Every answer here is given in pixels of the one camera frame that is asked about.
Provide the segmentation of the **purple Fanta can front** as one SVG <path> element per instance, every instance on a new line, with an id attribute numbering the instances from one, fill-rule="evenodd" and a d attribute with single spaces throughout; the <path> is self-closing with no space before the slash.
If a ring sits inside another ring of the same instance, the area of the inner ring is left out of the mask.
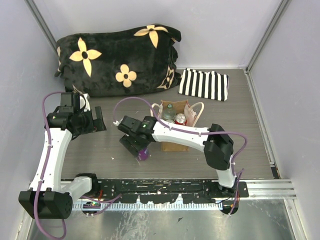
<path id="1" fill-rule="evenodd" d="M 146 148 L 144 148 L 144 149 L 142 149 L 142 150 L 140 150 L 139 152 L 138 152 L 138 155 L 137 155 L 137 160 L 138 161 L 145 161 L 146 159 L 148 159 L 148 157 L 149 157 L 149 150 L 148 150 L 148 148 L 146 147 Z"/>

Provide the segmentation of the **clear glass bottle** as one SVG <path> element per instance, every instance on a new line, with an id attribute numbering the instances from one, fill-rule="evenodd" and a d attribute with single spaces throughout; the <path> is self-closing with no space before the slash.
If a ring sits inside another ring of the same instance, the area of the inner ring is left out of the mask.
<path id="1" fill-rule="evenodd" d="M 171 103 L 169 103 L 162 112 L 162 118 L 164 120 L 174 120 L 175 116 L 176 116 L 176 109 Z"/>

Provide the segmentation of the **red Coca-Cola can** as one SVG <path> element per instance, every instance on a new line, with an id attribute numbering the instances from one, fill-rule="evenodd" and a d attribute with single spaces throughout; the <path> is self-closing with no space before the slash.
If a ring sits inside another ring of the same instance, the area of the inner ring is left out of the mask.
<path id="1" fill-rule="evenodd" d="M 178 113 L 174 118 L 174 122 L 177 125 L 186 126 L 187 125 L 187 117 L 183 113 Z"/>

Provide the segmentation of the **brown canvas tote bag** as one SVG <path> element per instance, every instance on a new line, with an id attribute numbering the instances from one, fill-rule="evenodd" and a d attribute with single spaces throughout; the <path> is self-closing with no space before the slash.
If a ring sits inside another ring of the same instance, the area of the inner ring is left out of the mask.
<path id="1" fill-rule="evenodd" d="M 161 104 L 153 103 L 151 106 L 155 110 L 158 108 L 157 116 L 161 119 L 164 117 L 164 112 L 167 106 L 171 104 L 173 108 L 175 109 L 175 112 L 177 114 L 184 114 L 187 118 L 186 125 L 188 127 L 194 127 L 199 120 L 200 116 L 202 115 L 202 112 L 205 108 L 205 105 L 203 102 L 197 102 L 193 105 L 190 105 L 188 100 L 183 101 L 165 101 L 161 100 Z M 161 151 L 162 152 L 188 152 L 189 147 L 177 143 L 170 143 L 170 142 L 162 142 L 161 143 Z"/>

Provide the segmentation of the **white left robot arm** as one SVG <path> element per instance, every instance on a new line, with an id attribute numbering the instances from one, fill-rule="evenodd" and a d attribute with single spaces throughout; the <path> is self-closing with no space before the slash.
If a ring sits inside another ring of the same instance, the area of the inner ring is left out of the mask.
<path id="1" fill-rule="evenodd" d="M 72 205 L 83 196 L 95 198 L 100 184 L 94 173 L 79 173 L 62 186 L 61 175 L 71 141 L 85 134 L 106 131 L 101 107 L 93 117 L 87 93 L 62 92 L 60 104 L 44 113 L 44 145 L 36 174 L 18 201 L 33 219 L 67 219 Z"/>

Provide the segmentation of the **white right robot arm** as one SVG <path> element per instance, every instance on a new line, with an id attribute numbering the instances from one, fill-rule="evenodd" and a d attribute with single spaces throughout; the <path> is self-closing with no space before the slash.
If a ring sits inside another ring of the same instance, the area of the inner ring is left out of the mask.
<path id="1" fill-rule="evenodd" d="M 196 149 L 204 154 L 207 165 L 216 171 L 220 193 L 231 197 L 238 191 L 241 175 L 235 172 L 234 163 L 248 144 L 245 135 L 225 131 L 218 124 L 191 127 L 154 116 L 138 120 L 126 115 L 113 124 L 124 134 L 119 141 L 134 157 L 137 158 L 150 143 L 173 143 Z"/>

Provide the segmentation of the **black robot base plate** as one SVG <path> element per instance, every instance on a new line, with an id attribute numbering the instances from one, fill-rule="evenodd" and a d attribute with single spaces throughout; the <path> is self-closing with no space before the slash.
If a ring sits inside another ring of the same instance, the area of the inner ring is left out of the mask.
<path id="1" fill-rule="evenodd" d="M 85 195 L 92 198 L 111 200 L 118 195 L 124 204 L 174 203 L 182 197 L 183 204 L 215 203 L 216 199 L 249 197 L 247 183 L 235 184 L 230 190 L 211 179 L 98 179 L 93 190 Z"/>

